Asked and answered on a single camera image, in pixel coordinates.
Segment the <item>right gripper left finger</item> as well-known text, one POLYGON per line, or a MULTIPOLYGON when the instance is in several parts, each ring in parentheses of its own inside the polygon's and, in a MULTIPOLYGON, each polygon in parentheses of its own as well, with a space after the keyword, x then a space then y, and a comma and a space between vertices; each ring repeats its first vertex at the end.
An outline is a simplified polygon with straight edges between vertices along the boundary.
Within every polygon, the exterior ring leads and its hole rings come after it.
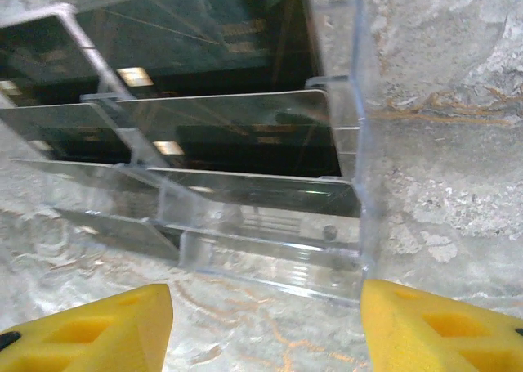
POLYGON ((3 371, 160 371, 173 322, 152 284, 5 329, 3 371))

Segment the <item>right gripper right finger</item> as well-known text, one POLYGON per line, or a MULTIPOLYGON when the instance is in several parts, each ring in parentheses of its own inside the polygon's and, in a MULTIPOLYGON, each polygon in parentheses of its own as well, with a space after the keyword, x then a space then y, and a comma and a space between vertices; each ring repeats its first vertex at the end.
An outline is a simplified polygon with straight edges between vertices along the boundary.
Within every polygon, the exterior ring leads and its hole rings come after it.
POLYGON ((522 321, 385 280, 366 280, 362 325, 375 371, 520 371, 522 321))

